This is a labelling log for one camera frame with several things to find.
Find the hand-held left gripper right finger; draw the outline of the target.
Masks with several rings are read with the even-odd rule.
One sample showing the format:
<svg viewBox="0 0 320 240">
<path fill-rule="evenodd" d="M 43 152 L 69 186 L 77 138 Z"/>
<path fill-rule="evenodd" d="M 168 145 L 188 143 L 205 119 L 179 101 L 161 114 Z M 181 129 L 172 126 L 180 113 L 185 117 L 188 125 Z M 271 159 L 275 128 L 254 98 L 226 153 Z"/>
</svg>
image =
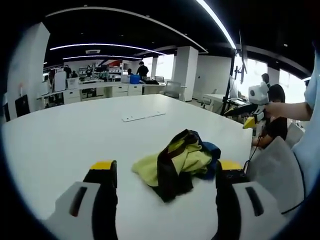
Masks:
<svg viewBox="0 0 320 240">
<path fill-rule="evenodd" d="M 276 199 L 243 169 L 215 168 L 217 231 L 214 240 L 270 240 L 286 224 Z"/>
</svg>

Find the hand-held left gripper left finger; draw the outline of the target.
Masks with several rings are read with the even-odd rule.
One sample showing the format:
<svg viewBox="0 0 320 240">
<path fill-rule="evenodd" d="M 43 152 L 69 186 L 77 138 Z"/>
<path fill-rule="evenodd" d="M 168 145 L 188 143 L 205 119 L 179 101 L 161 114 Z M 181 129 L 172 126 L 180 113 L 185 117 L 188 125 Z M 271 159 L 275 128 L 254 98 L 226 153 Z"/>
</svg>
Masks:
<svg viewBox="0 0 320 240">
<path fill-rule="evenodd" d="M 56 200 L 44 224 L 59 240 L 118 239 L 117 187 L 117 162 L 96 162 Z"/>
</svg>

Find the person's right hand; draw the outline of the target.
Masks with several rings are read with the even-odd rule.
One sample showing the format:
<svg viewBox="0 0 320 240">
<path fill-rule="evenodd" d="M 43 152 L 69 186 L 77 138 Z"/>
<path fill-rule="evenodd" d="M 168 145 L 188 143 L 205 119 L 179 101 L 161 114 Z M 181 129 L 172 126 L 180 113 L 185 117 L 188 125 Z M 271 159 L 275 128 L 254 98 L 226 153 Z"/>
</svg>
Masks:
<svg viewBox="0 0 320 240">
<path fill-rule="evenodd" d="M 264 106 L 265 111 L 273 117 L 281 117 L 281 109 L 282 109 L 282 103 L 281 102 L 269 102 Z"/>
</svg>

